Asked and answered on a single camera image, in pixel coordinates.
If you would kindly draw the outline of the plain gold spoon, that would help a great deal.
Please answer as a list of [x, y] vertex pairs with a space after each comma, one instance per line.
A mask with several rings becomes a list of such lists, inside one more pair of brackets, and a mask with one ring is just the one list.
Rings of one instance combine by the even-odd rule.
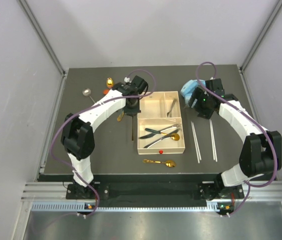
[[134, 116], [131, 116], [131, 140], [134, 141]]

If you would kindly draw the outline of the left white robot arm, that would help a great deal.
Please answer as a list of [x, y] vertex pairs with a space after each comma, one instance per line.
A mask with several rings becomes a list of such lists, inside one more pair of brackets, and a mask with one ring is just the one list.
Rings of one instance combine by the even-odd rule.
[[74, 185], [83, 198], [90, 198], [95, 191], [91, 183], [94, 176], [90, 161], [90, 155], [95, 148], [94, 132], [117, 111], [122, 110], [123, 114], [131, 117], [140, 113], [139, 96], [146, 94], [148, 88], [149, 85], [143, 78], [135, 76], [131, 82], [116, 83], [93, 105], [93, 109], [86, 110], [76, 117], [72, 117], [72, 114], [66, 116], [66, 120], [71, 120], [63, 128], [60, 140], [74, 168]]

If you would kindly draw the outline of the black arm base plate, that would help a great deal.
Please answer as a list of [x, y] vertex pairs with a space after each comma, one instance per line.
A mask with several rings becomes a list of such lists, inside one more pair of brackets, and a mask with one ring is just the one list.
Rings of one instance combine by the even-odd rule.
[[242, 186], [217, 193], [213, 183], [196, 182], [93, 182], [90, 184], [101, 200], [123, 196], [177, 196], [191, 200], [243, 199]]

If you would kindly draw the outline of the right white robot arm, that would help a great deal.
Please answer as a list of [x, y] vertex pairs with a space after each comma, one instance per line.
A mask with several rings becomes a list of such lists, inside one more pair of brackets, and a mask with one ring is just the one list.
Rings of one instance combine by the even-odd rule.
[[243, 142], [238, 164], [219, 173], [214, 192], [226, 198], [233, 187], [266, 174], [276, 175], [282, 168], [282, 136], [259, 125], [233, 94], [226, 94], [221, 79], [189, 80], [180, 90], [187, 108], [209, 120], [217, 113], [235, 130]]

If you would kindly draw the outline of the ornate gold spoon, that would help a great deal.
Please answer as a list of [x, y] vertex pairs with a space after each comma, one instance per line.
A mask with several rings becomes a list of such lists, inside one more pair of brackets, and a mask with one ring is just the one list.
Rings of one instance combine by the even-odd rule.
[[157, 160], [144, 159], [142, 162], [145, 164], [162, 164], [167, 166], [168, 168], [174, 168], [177, 166], [177, 164], [173, 160], [157, 161]]

